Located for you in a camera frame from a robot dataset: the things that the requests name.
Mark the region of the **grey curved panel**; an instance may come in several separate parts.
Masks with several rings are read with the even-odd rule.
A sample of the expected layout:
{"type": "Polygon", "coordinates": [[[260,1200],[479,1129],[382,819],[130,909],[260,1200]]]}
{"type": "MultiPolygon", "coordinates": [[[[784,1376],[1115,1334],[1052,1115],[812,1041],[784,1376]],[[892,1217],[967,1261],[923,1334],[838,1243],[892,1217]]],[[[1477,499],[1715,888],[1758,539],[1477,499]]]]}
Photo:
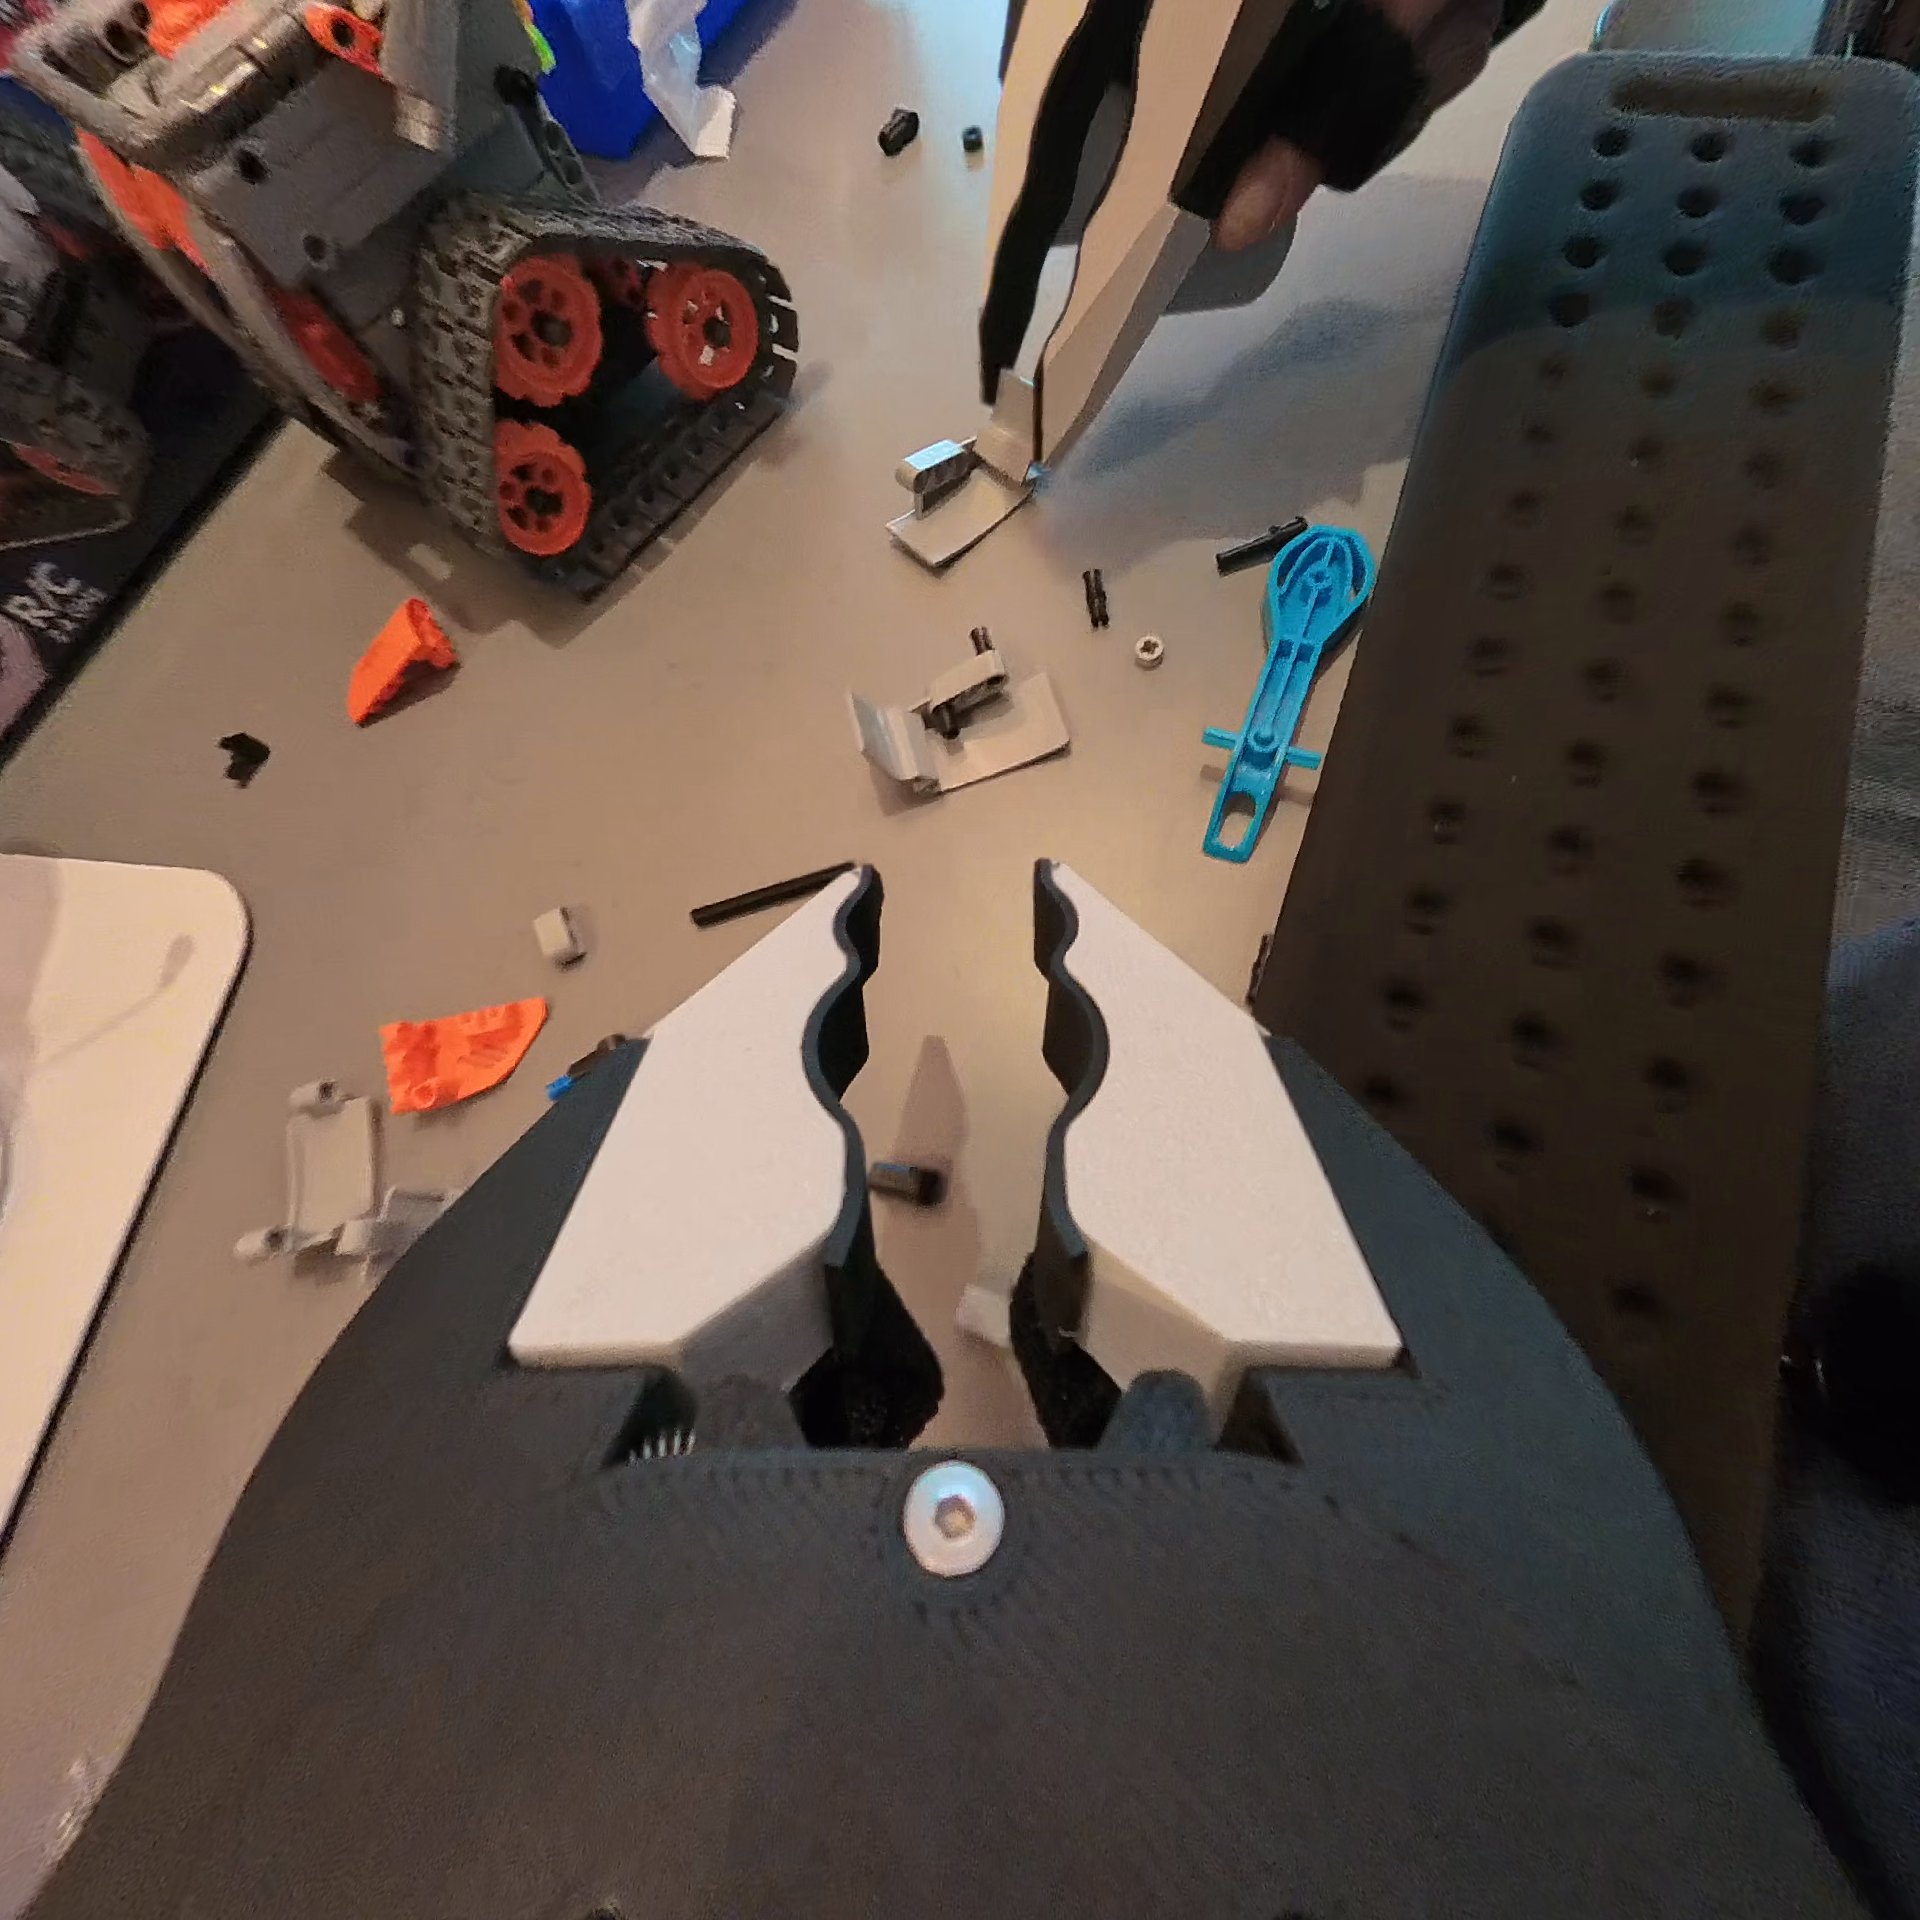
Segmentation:
{"type": "Polygon", "coordinates": [[[239,1261],[363,1261],[382,1217],[382,1100],[308,1080],[287,1095],[287,1218],[239,1239],[239,1261]]]}
{"type": "Polygon", "coordinates": [[[462,1187],[382,1187],[371,1217],[338,1218],[334,1261],[359,1261],[371,1285],[450,1200],[462,1187]]]}

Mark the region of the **orange ribbed panel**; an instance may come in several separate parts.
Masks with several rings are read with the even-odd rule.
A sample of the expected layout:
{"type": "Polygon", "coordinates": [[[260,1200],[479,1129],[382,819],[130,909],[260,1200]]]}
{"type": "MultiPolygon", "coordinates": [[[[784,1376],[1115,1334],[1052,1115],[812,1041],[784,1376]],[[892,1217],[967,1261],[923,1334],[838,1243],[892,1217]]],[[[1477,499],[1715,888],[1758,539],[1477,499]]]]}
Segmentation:
{"type": "Polygon", "coordinates": [[[382,1027],[390,1107],[410,1115],[410,1107],[450,1107],[470,1095],[491,1095],[534,1052],[543,1027],[544,1027],[544,1003],[382,1027]]]}

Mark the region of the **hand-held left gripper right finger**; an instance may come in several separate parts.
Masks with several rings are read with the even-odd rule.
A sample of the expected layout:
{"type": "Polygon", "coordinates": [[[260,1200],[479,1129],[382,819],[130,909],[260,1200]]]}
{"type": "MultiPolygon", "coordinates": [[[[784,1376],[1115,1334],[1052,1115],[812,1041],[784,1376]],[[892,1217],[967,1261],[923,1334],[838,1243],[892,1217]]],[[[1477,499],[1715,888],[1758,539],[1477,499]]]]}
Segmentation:
{"type": "Polygon", "coordinates": [[[1029,865],[1036,1052],[1064,1090],[1010,1300],[1052,1454],[1137,1381],[1192,1381],[1203,1438],[1248,1376],[1394,1376],[1403,1334],[1265,1027],[1064,856],[1029,865]]]}

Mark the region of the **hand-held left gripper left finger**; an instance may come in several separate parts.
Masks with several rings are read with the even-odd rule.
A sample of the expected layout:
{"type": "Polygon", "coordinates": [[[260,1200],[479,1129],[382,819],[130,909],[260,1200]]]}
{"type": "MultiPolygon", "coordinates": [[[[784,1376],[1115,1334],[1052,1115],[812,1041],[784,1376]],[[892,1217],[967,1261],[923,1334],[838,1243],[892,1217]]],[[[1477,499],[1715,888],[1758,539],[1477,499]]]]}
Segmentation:
{"type": "Polygon", "coordinates": [[[877,871],[858,865],[645,1029],[517,1307],[517,1368],[764,1381],[835,1454],[937,1422],[948,1368],[874,1255],[847,1115],[874,967],[877,871]]]}

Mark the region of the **grey orange tracked toy robot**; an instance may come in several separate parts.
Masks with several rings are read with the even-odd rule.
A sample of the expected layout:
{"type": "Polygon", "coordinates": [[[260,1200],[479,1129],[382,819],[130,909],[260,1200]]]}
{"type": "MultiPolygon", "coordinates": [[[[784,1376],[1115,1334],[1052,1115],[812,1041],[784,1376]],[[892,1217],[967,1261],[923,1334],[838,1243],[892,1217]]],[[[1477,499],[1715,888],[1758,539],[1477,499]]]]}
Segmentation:
{"type": "Polygon", "coordinates": [[[48,11],[10,75],[296,423],[580,601],[795,399],[781,261],[601,208],[517,0],[103,0],[48,11]]]}

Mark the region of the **dark blue robot kit box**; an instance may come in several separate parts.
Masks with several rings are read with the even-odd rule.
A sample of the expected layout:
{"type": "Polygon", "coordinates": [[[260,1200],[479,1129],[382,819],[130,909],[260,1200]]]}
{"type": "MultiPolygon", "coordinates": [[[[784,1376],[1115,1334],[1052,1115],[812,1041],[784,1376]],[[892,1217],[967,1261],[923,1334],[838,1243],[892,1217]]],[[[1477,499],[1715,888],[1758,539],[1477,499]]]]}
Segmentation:
{"type": "Polygon", "coordinates": [[[0,100],[0,742],[243,477],[278,401],[117,234],[79,135],[0,100]]]}

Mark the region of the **teal separator tool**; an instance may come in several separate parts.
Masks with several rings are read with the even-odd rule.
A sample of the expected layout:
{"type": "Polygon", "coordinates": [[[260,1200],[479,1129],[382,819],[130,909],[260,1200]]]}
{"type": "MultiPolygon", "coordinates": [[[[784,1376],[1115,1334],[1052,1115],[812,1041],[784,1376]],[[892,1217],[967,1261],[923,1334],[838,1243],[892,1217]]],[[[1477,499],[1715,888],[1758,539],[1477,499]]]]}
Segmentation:
{"type": "Polygon", "coordinates": [[[1373,546],[1345,526],[1298,526],[1265,576],[1265,682],[1241,726],[1203,726],[1218,757],[1203,856],[1248,865],[1283,768],[1316,768],[1322,757],[1298,742],[1298,703],[1316,689],[1322,647],[1373,601],[1373,546]]]}

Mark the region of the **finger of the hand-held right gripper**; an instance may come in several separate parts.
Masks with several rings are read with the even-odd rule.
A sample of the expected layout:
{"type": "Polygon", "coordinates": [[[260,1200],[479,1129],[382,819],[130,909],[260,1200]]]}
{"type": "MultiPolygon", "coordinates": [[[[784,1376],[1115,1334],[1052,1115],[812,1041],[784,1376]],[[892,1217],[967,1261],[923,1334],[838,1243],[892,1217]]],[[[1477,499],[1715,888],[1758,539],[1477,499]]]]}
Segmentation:
{"type": "Polygon", "coordinates": [[[1081,429],[1113,401],[1115,373],[1182,297],[1203,251],[1203,211],[1173,189],[1192,174],[1192,135],[1212,135],[1203,93],[1232,67],[1241,0],[1196,11],[1029,11],[1029,233],[1036,251],[1069,211],[1069,185],[1127,59],[1137,100],[1115,162],[1081,221],[1064,314],[1029,361],[1029,459],[1064,459],[1081,429]]]}
{"type": "Polygon", "coordinates": [[[1137,0],[1021,0],[996,44],[991,233],[977,306],[984,401],[1021,353],[1106,93],[1137,75],[1137,0]]]}

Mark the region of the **blue storage bin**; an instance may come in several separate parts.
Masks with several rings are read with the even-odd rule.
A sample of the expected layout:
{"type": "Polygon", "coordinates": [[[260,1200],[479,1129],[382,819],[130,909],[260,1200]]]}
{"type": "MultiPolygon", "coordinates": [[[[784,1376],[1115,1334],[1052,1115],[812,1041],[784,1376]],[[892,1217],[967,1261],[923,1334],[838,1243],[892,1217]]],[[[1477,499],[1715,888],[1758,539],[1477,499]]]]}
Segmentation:
{"type": "MultiPolygon", "coordinates": [[[[696,41],[728,32],[734,15],[749,0],[704,0],[696,41]]],[[[631,140],[670,115],[645,93],[623,0],[534,0],[534,27],[544,41],[543,100],[567,115],[567,135],[586,162],[631,162],[631,140]]]]}

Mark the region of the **black perforated chair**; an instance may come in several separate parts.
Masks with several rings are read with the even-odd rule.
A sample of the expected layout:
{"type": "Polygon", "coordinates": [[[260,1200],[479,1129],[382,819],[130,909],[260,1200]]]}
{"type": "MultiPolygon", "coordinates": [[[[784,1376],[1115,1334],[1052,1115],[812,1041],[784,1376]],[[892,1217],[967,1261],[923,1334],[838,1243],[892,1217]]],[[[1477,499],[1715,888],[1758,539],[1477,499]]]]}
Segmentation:
{"type": "Polygon", "coordinates": [[[1524,93],[1265,972],[1577,1334],[1739,1641],[1905,261],[1905,67],[1524,93]]]}

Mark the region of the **long black axle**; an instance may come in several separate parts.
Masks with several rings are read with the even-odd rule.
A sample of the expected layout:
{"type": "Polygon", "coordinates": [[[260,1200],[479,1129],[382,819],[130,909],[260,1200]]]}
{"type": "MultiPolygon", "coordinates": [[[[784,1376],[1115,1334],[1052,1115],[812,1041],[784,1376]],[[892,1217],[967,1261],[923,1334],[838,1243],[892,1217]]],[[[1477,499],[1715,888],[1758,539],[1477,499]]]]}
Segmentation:
{"type": "Polygon", "coordinates": [[[734,888],[734,898],[690,908],[690,932],[728,932],[728,918],[753,918],[753,909],[799,908],[799,898],[835,888],[838,871],[858,871],[858,865],[838,856],[838,865],[818,865],[818,871],[795,871],[795,882],[764,882],[764,888],[734,888]]]}

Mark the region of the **person's right hand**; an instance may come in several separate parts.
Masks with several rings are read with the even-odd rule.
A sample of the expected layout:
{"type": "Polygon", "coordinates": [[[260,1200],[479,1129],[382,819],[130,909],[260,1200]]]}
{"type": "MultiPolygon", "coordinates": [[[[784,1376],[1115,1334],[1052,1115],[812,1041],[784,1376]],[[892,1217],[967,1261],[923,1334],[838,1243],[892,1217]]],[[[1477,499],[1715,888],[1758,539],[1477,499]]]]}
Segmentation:
{"type": "MultiPolygon", "coordinates": [[[[1417,77],[1425,77],[1410,123],[1394,135],[1394,153],[1410,153],[1417,123],[1462,89],[1477,89],[1489,44],[1518,41],[1538,15],[1538,0],[1383,0],[1383,15],[1410,41],[1417,77]]],[[[1316,189],[1322,189],[1316,162],[1298,162],[1294,140],[1265,140],[1241,166],[1232,208],[1212,211],[1212,242],[1248,251],[1248,242],[1274,234],[1316,189]]]]}

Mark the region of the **person's dark clothing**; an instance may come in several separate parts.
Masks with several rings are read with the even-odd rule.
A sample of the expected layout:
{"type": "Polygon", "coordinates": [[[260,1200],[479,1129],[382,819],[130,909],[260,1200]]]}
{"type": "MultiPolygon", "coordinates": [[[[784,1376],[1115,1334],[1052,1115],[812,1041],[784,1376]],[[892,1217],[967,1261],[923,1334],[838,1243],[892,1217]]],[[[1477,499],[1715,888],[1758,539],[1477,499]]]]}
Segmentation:
{"type": "Polygon", "coordinates": [[[1920,1911],[1920,918],[1836,946],[1756,1692],[1864,1911],[1920,1911]]]}

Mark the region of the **orange wedge panel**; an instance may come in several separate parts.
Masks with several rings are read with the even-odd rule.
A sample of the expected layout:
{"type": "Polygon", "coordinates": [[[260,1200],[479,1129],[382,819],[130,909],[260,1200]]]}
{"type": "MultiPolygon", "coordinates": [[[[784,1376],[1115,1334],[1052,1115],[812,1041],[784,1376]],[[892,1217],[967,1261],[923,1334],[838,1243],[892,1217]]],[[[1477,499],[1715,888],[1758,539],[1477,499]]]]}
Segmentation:
{"type": "Polygon", "coordinates": [[[390,711],[417,678],[462,663],[443,621],[407,595],[382,633],[363,646],[363,660],[348,663],[348,720],[390,711]]]}

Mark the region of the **grey curved panel assembly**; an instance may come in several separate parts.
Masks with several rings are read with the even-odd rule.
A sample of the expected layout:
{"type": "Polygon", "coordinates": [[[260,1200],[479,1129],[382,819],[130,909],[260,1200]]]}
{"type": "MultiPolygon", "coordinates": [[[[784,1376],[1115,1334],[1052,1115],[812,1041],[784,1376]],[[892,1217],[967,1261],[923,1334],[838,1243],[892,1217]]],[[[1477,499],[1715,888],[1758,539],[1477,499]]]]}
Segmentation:
{"type": "Polygon", "coordinates": [[[1052,682],[1018,682],[991,629],[967,629],[967,660],[948,663],[911,703],[847,689],[847,737],[911,798],[1069,757],[1052,682]]]}
{"type": "Polygon", "coordinates": [[[892,539],[948,568],[984,531],[996,531],[1036,486],[1036,399],[1021,373],[996,373],[991,423],[977,437],[937,437],[894,459],[904,519],[892,539]]]}

